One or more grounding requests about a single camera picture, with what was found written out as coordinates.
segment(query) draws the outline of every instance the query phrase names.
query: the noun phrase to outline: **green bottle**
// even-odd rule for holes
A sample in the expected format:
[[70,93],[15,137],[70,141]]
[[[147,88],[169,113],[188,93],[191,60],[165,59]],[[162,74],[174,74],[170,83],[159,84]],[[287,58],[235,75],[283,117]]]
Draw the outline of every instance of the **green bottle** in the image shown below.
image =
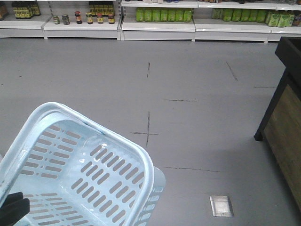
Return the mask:
[[184,19],[184,10],[181,8],[178,8],[175,12],[175,21],[183,22],[183,19]]
[[288,22],[288,13],[283,12],[283,13],[280,14],[279,22],[277,24],[277,27],[285,27],[287,25],[287,22]]
[[258,9],[251,9],[248,21],[249,22],[255,22],[256,18],[257,18],[257,15],[258,15]]
[[293,25],[293,20],[295,19],[295,14],[293,11],[288,12],[288,20],[287,24],[285,25],[286,27],[291,27]]
[[161,9],[160,21],[166,22],[168,20],[168,10],[166,8]]
[[184,18],[183,21],[184,22],[190,22],[192,20],[192,11],[191,9],[185,9],[184,10]]
[[240,21],[242,9],[236,8],[233,10],[232,21]]
[[152,21],[153,22],[160,22],[160,9],[153,8],[152,10]]
[[269,27],[277,27],[278,25],[278,22],[279,22],[279,18],[280,18],[280,14],[278,11],[272,11],[271,13],[271,17],[269,19],[269,22],[268,22],[268,26]]
[[250,12],[251,10],[244,8],[241,12],[240,21],[247,22],[249,20]]
[[136,21],[137,22],[144,21],[144,10],[143,10],[143,8],[138,7],[136,9]]
[[259,9],[256,17],[256,22],[263,23],[266,15],[267,15],[267,11],[265,9]]
[[167,20],[168,20],[169,22],[175,21],[175,10],[174,10],[173,8],[170,8],[170,9],[168,10],[168,18],[167,18]]
[[146,22],[151,22],[151,9],[150,8],[146,8],[144,10],[144,20]]
[[232,14],[233,14],[233,9],[231,8],[224,8],[224,17],[222,18],[223,21],[231,21],[232,19]]
[[211,18],[212,18],[212,19],[219,19],[219,18],[220,18],[220,15],[221,15],[221,11],[222,11],[221,8],[213,8],[213,9],[212,9],[212,15],[211,15]]

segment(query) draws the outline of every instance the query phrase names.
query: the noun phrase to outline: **plastic basket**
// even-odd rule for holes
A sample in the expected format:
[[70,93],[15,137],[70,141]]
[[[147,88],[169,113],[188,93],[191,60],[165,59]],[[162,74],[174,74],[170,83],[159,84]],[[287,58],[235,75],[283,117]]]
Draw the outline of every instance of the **plastic basket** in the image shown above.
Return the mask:
[[0,205],[10,191],[31,202],[18,226],[145,226],[164,187],[144,149],[53,102],[0,163]]

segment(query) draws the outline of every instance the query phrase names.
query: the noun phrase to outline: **bottle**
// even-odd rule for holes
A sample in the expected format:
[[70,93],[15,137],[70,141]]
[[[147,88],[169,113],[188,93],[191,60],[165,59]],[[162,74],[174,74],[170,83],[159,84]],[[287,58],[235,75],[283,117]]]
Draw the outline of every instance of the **bottle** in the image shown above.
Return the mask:
[[190,8],[184,10],[183,22],[190,22],[192,20],[192,11]]
[[115,18],[113,14],[109,14],[108,15],[108,20],[109,20],[109,24],[114,24],[115,23]]
[[154,8],[152,10],[152,21],[160,22],[160,9],[159,8]]
[[256,18],[257,18],[257,15],[258,15],[258,9],[251,9],[248,21],[249,22],[255,22]]
[[169,22],[175,21],[175,10],[173,8],[168,9],[168,18],[167,18],[167,20]]
[[182,8],[178,8],[175,12],[175,21],[183,22],[184,20],[184,10]]
[[144,21],[151,22],[151,9],[149,8],[144,10]]
[[168,20],[168,10],[167,8],[162,8],[160,14],[160,21],[166,22],[167,20]]
[[93,24],[92,13],[91,13],[91,12],[87,12],[87,13],[86,13],[86,17],[87,17],[87,23],[88,23],[88,24]]
[[244,8],[241,12],[240,21],[247,22],[249,20],[250,12],[251,11],[249,9]]
[[136,21],[137,22],[144,21],[144,10],[143,10],[143,8],[137,7],[137,9],[136,9]]
[[233,10],[232,21],[240,21],[241,13],[242,13],[242,9],[235,8]]
[[287,14],[288,14],[288,20],[287,20],[287,24],[285,26],[291,27],[293,25],[293,21],[295,19],[295,14],[293,13],[293,11],[289,11]]
[[69,16],[67,14],[62,15],[62,21],[64,25],[69,25],[70,24]]
[[101,13],[97,13],[97,22],[103,24],[103,15]]
[[221,8],[213,8],[211,18],[212,19],[219,19],[220,15],[221,15],[221,11],[222,11]]
[[75,18],[76,18],[76,23],[77,23],[77,24],[83,23],[82,20],[81,20],[80,11],[75,11],[74,14],[75,14]]
[[60,24],[60,18],[57,15],[53,15],[53,23]]
[[232,14],[233,14],[233,9],[232,8],[224,8],[223,9],[224,16],[223,16],[223,21],[231,21],[232,19]]
[[266,15],[267,15],[267,11],[265,9],[259,9],[256,17],[256,22],[263,23]]

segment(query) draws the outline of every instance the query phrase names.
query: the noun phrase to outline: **basket slot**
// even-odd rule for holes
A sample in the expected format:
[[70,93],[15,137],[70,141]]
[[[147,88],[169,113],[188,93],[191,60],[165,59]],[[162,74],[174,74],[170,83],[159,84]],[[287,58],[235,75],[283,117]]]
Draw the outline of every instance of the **basket slot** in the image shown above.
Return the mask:
[[114,193],[120,186],[122,185],[122,182],[119,181],[117,184],[115,184],[111,189],[110,189],[110,193]]
[[103,173],[103,169],[100,169],[97,173],[95,173],[91,178],[92,180],[95,180]]
[[95,155],[97,152],[99,152],[102,149],[102,146],[97,146],[93,151],[91,151],[90,156]]
[[105,197],[105,195],[103,195],[103,196],[100,197],[96,202],[94,202],[93,206],[96,208],[96,207],[99,206],[99,204],[102,203],[105,199],[106,199],[106,197]]
[[97,196],[99,196],[99,194],[99,191],[94,192],[94,194],[88,198],[88,203],[92,202]]
[[101,183],[103,183],[106,179],[108,179],[110,177],[110,174],[109,173],[106,173],[102,178],[100,178],[98,181],[97,181],[97,184],[100,185]]
[[113,171],[118,170],[124,163],[126,163],[126,161],[122,159],[120,162],[117,163],[116,166],[113,167]]
[[117,194],[116,194],[116,198],[120,198],[125,192],[127,192],[128,190],[128,186],[123,187]]
[[80,139],[80,135],[76,134],[74,132],[67,131],[66,134],[69,135],[70,137],[73,137],[73,138],[76,138],[76,139]]
[[93,192],[93,190],[94,190],[94,187],[93,187],[93,186],[89,187],[88,190],[86,190],[86,191],[83,193],[82,197],[83,197],[83,198],[86,198],[87,195],[89,195],[91,192]]
[[112,200],[108,200],[100,209],[99,209],[99,212],[104,212],[109,206],[112,205]]
[[128,165],[126,165],[120,172],[119,175],[123,175],[125,172],[127,172],[130,168],[132,167],[132,164],[129,163]]
[[111,161],[108,162],[107,167],[111,167],[118,159],[119,156],[116,155]]
[[113,217],[112,221],[113,223],[116,223],[118,220],[120,220],[126,212],[124,210],[120,211],[115,217]]

